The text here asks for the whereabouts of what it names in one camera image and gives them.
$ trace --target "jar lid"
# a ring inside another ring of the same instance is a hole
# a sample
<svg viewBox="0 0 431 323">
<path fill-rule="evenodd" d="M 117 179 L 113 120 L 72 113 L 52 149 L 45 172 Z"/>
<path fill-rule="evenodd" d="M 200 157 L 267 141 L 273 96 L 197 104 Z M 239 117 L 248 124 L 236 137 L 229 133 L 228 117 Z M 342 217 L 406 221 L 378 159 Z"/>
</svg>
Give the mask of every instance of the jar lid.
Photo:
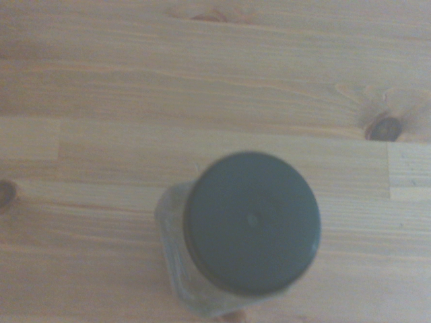
<svg viewBox="0 0 431 323">
<path fill-rule="evenodd" d="M 264 153 L 217 161 L 185 207 L 185 240 L 197 268 L 241 295 L 287 287 L 312 262 L 320 232 L 319 208 L 304 178 Z"/>
</svg>

